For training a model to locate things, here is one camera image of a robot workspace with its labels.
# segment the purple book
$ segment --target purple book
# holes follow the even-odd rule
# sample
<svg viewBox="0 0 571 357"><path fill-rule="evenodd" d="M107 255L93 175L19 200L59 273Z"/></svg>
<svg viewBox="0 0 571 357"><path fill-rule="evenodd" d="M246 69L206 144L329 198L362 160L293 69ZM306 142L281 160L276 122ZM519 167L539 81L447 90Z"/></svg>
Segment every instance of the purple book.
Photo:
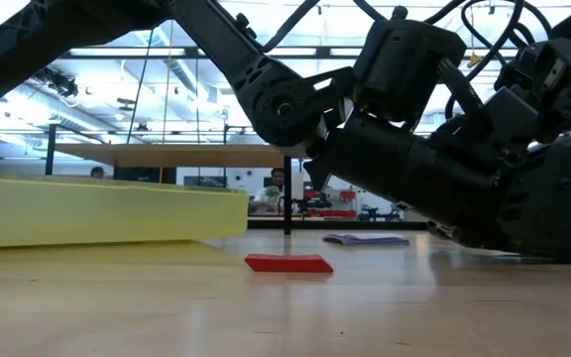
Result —
<svg viewBox="0 0 571 357"><path fill-rule="evenodd" d="M356 245L408 245L408 239L399 234L363 234L359 236L351 234L328 234L323 237L323 242L340 244L342 246Z"/></svg>

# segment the shelf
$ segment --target shelf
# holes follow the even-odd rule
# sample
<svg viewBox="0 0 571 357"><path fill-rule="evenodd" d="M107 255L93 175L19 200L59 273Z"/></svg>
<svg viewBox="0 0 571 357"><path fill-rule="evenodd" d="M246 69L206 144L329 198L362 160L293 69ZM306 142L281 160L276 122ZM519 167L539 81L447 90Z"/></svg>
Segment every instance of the shelf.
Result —
<svg viewBox="0 0 571 357"><path fill-rule="evenodd" d="M284 165L284 157L268 145L57 144L56 150L123 168L281 168Z"/></svg>

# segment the yellow foam board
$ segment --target yellow foam board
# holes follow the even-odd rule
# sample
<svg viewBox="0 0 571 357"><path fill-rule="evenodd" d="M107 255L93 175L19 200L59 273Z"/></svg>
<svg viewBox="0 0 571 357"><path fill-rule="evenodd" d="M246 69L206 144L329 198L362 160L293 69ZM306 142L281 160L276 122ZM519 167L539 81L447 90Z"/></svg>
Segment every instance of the yellow foam board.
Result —
<svg viewBox="0 0 571 357"><path fill-rule="evenodd" d="M0 247L224 238L247 212L244 191L0 174Z"/></svg>

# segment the red object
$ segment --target red object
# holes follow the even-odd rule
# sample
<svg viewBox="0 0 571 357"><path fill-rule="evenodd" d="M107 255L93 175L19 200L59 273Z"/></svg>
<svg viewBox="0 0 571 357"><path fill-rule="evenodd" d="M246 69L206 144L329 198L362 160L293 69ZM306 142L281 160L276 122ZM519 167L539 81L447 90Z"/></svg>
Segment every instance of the red object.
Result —
<svg viewBox="0 0 571 357"><path fill-rule="evenodd" d="M334 270L319 255L249 254L246 264L253 272L332 273Z"/></svg>
<svg viewBox="0 0 571 357"><path fill-rule="evenodd" d="M355 191L341 191L341 198L343 199L355 199L356 192Z"/></svg>

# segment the person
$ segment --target person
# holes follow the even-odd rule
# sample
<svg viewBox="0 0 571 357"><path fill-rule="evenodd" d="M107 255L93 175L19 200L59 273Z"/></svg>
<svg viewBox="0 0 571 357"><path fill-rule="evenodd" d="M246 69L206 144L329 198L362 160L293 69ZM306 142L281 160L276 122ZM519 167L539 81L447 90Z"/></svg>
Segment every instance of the person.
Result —
<svg viewBox="0 0 571 357"><path fill-rule="evenodd" d="M279 192L284 191L284 181L286 180L286 171L282 168L274 168L270 171L270 177Z"/></svg>
<svg viewBox="0 0 571 357"><path fill-rule="evenodd" d="M270 171L271 185L261 188L251 202L253 213L263 211L264 213L272 213L278 211L280 197L284 194L284 182L286 179L285 171L282 168L274 168Z"/></svg>
<svg viewBox="0 0 571 357"><path fill-rule="evenodd" d="M103 179L105 177L105 171L101 167L95 167L91 170L89 175L95 179Z"/></svg>

